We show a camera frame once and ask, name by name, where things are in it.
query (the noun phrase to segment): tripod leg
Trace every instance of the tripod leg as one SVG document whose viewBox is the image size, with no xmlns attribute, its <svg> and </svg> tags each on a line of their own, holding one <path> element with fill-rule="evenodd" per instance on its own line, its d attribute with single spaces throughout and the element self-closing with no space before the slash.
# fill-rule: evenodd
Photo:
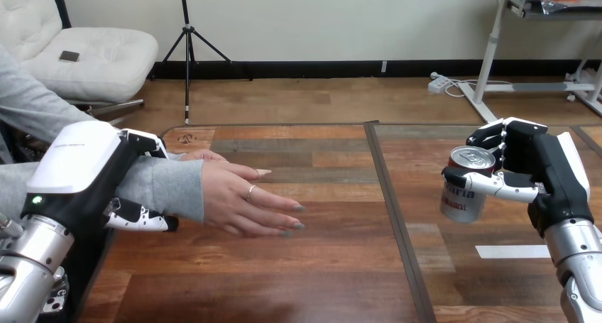
<svg viewBox="0 0 602 323">
<path fill-rule="evenodd" d="M 190 51 L 190 62 L 195 65 L 197 62 L 195 60 L 195 50 L 192 49 L 192 35 L 187 35 L 188 37 L 188 50 Z"/>
<path fill-rule="evenodd" d="M 167 62 L 169 57 L 171 56 L 171 54 L 173 53 L 173 51 L 175 50 L 175 48 L 177 47 L 177 44 L 180 43 L 180 40 L 182 40 L 182 37 L 184 36 L 185 32 L 182 31 L 180 36 L 177 37 L 177 40 L 175 41 L 175 44 L 173 44 L 173 46 L 171 47 L 170 52 L 168 52 L 168 54 L 165 56 L 165 58 L 163 59 L 163 62 Z"/>
<path fill-rule="evenodd" d="M 193 32 L 197 37 L 199 37 L 200 40 L 203 40 L 203 43 L 207 44 L 207 46 L 209 46 L 213 51 L 215 51 L 215 53 L 217 53 L 218 55 L 220 55 L 225 61 L 227 61 L 228 63 L 232 62 L 230 59 L 228 59 L 228 57 L 226 57 L 223 53 L 219 52 L 219 50 L 213 46 L 209 41 L 207 41 L 207 39 L 203 38 L 202 35 L 200 35 L 197 30 L 195 30 Z"/>
<path fill-rule="evenodd" d="M 188 92 L 190 90 L 190 51 L 188 50 L 190 44 L 190 32 L 186 33 L 186 108 L 184 112 L 184 125 L 188 125 Z"/>
<path fill-rule="evenodd" d="M 220 55 L 228 64 L 232 64 L 232 61 L 230 59 L 228 59 L 228 57 L 226 57 L 223 53 L 221 53 L 215 46 L 213 46 L 209 41 L 207 41 L 207 39 L 203 38 L 203 36 L 200 35 L 197 32 L 197 30 L 194 30 L 193 33 L 197 37 L 199 37 L 200 40 L 203 40 L 203 43 L 207 44 L 207 46 L 209 46 L 213 51 L 215 51 L 218 55 Z M 234 65 L 234 67 L 240 71 L 240 67 L 238 65 Z M 247 76 L 248 80 L 253 80 L 251 73 L 249 73 L 249 71 L 246 67 L 244 68 L 244 71 L 242 73 L 243 73 L 243 75 Z"/>
</svg>

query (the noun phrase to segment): aluminum can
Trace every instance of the aluminum can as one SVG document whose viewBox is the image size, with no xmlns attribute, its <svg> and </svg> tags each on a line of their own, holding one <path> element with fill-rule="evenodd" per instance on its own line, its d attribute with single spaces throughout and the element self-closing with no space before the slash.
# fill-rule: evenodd
<svg viewBox="0 0 602 323">
<path fill-rule="evenodd" d="M 462 146 L 449 154 L 449 166 L 466 169 L 466 172 L 493 173 L 496 158 L 488 150 Z M 447 181 L 441 195 L 441 213 L 453 221 L 470 223 L 478 220 L 485 206 L 485 194 L 456 187 Z"/>
</svg>

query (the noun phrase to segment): tripod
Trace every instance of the tripod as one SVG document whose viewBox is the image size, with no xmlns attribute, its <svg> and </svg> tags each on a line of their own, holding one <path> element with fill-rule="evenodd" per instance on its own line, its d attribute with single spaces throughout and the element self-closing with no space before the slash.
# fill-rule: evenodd
<svg viewBox="0 0 602 323">
<path fill-rule="evenodd" d="M 180 41 L 182 40 L 182 38 L 184 38 L 184 36 L 186 36 L 186 98 L 185 98 L 185 104 L 186 104 L 186 108 L 185 108 L 185 119 L 184 119 L 184 124 L 188 125 L 188 106 L 189 106 L 189 92 L 190 92 L 190 65 L 196 65 L 198 64 L 198 62 L 195 60 L 195 51 L 192 48 L 192 35 L 194 34 L 195 36 L 197 36 L 200 40 L 203 40 L 203 43 L 207 44 L 207 46 L 209 46 L 213 51 L 215 51 L 220 57 L 222 57 L 225 61 L 226 64 L 228 65 L 233 65 L 232 61 L 230 59 L 228 59 L 228 57 L 226 57 L 223 53 L 221 53 L 215 46 L 213 46 L 207 39 L 203 38 L 202 35 L 200 35 L 197 30 L 195 30 L 194 26 L 190 25 L 190 21 L 188 19 L 188 5 L 186 0 L 182 0 L 182 9 L 184 10 L 184 24 L 185 26 L 182 28 L 182 33 L 180 34 L 179 37 L 177 37 L 177 40 L 175 41 L 175 44 L 173 44 L 173 46 L 171 47 L 171 50 L 168 52 L 168 54 L 165 56 L 165 58 L 163 58 L 163 64 L 165 64 L 169 57 L 171 56 L 171 54 L 173 53 L 173 51 L 175 50 L 175 48 L 177 47 L 177 45 L 180 43 Z M 245 71 L 244 73 L 247 77 L 248 80 L 253 80 L 253 78 L 249 75 L 248 71 Z"/>
</svg>

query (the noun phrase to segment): white paper strip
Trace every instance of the white paper strip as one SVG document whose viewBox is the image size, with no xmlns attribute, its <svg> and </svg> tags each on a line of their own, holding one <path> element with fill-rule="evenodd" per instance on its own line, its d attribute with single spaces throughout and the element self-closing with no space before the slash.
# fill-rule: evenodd
<svg viewBox="0 0 602 323">
<path fill-rule="evenodd" d="M 482 259 L 550 258 L 545 245 L 475 246 Z"/>
</svg>

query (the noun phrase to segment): gray sweater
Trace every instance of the gray sweater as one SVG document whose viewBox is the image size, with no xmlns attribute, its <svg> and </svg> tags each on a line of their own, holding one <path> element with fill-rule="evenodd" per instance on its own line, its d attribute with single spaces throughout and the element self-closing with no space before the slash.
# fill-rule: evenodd
<svg viewBox="0 0 602 323">
<path fill-rule="evenodd" d="M 0 121 L 52 142 L 66 125 L 91 120 L 46 89 L 0 45 Z M 4 139 L 0 139 L 0 160 L 4 163 L 0 165 L 0 212 L 18 219 L 25 202 L 26 182 L 37 163 L 12 163 Z M 202 160 L 139 157 L 116 195 L 148 209 L 202 221 L 202 164 Z"/>
</svg>

